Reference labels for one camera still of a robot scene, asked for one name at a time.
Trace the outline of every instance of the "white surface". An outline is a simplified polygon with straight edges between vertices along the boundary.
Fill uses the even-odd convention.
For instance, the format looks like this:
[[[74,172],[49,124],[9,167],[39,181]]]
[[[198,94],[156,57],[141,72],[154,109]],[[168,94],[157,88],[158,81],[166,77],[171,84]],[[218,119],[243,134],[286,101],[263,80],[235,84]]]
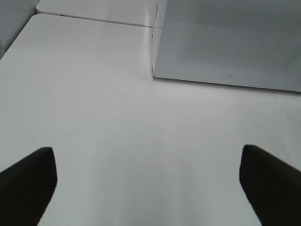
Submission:
[[[151,26],[155,0],[41,0],[38,13]]]
[[[53,147],[39,226],[260,226],[242,147],[301,169],[300,95],[153,80],[149,30],[34,16],[0,61],[0,169]]]
[[[0,0],[0,39],[5,50],[36,14],[39,0]]]

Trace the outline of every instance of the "perforated panel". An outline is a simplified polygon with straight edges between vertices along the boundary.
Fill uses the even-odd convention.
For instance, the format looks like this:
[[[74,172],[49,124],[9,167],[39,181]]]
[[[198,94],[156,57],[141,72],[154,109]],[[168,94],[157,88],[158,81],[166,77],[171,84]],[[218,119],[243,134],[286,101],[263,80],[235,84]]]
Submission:
[[[297,90],[301,1],[168,0],[155,76]]]

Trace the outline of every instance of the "white table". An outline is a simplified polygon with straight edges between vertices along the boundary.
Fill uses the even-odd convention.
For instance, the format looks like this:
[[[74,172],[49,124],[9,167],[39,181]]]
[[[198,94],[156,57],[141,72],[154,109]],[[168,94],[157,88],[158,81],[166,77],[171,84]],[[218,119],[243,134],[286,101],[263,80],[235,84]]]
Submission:
[[[260,226],[242,147],[301,169],[300,95],[153,80],[149,30],[34,16],[0,61],[0,169],[53,147],[40,226]]]
[[[155,0],[41,0],[38,13],[151,26]]]

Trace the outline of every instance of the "white tabletop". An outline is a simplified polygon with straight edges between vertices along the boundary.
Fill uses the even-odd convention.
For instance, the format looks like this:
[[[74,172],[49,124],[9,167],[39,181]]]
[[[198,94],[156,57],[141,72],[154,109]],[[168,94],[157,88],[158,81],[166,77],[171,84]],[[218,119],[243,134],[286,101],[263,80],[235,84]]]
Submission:
[[[40,0],[38,13],[151,26],[155,0]]]
[[[149,30],[34,16],[0,61],[0,169],[53,147],[40,226],[260,226],[242,147],[301,169],[300,94],[153,80]]]

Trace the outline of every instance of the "white wall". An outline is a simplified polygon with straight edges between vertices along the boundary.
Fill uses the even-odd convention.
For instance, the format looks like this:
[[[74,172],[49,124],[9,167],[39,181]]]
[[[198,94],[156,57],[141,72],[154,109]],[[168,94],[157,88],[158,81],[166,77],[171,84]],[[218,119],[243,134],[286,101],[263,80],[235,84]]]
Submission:
[[[7,50],[28,20],[36,14],[39,0],[0,0],[0,58]]]

